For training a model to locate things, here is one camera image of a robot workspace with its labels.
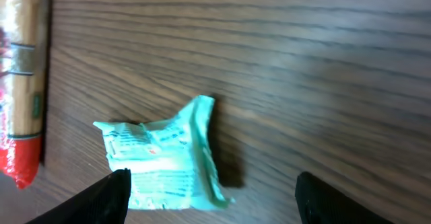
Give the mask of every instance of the wooden surface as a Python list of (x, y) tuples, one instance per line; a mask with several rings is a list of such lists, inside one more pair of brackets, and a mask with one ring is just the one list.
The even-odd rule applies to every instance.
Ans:
[(237, 203), (127, 223), (300, 223), (310, 171), (395, 223), (431, 222), (431, 0), (54, 0), (44, 167), (23, 223), (109, 174), (95, 120), (218, 103), (211, 144)]

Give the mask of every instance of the black object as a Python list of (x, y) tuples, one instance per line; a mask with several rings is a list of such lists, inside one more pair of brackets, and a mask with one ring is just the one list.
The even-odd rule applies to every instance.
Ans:
[(130, 191), (130, 170), (117, 170), (27, 224), (124, 223)]
[(303, 224), (392, 224), (308, 172), (298, 176), (295, 197)]

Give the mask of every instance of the plastic bag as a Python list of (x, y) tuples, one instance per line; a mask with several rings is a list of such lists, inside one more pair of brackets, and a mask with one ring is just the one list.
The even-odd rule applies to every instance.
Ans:
[(0, 0), (0, 170), (36, 176), (43, 126), (48, 0)]
[(224, 209), (207, 127), (214, 99), (199, 96), (174, 118), (145, 124), (95, 122), (112, 171), (131, 170), (130, 209)]

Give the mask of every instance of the teal packet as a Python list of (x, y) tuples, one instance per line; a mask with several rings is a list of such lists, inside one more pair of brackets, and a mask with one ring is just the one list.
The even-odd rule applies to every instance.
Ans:
[(207, 132), (214, 99), (198, 96), (174, 118), (139, 125), (95, 122), (109, 167), (131, 170), (130, 209), (225, 209)]

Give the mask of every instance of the green label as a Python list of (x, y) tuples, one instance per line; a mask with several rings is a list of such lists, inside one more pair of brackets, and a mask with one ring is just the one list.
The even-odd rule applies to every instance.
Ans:
[(42, 114), (42, 94), (36, 93), (33, 98), (33, 119), (37, 119)]

